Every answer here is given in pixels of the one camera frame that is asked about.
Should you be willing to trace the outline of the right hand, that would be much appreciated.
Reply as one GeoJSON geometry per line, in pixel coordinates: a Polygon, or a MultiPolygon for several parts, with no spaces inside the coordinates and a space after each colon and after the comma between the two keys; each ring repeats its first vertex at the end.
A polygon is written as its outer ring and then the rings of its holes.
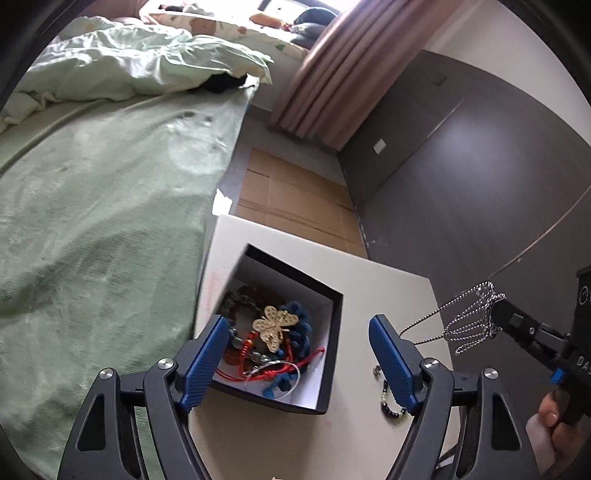
{"type": "Polygon", "coordinates": [[[541,479],[559,479],[590,439],[589,420],[582,420],[575,426],[562,421],[556,394],[556,391],[548,393],[526,424],[541,479]]]}

